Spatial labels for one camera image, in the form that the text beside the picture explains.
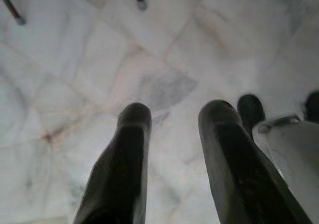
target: marble floor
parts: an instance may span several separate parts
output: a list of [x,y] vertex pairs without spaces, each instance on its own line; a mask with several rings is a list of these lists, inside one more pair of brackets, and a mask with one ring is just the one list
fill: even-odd
[[147,224],[218,224],[206,102],[302,115],[319,88],[319,0],[0,2],[0,224],[70,224],[117,114],[152,111]]

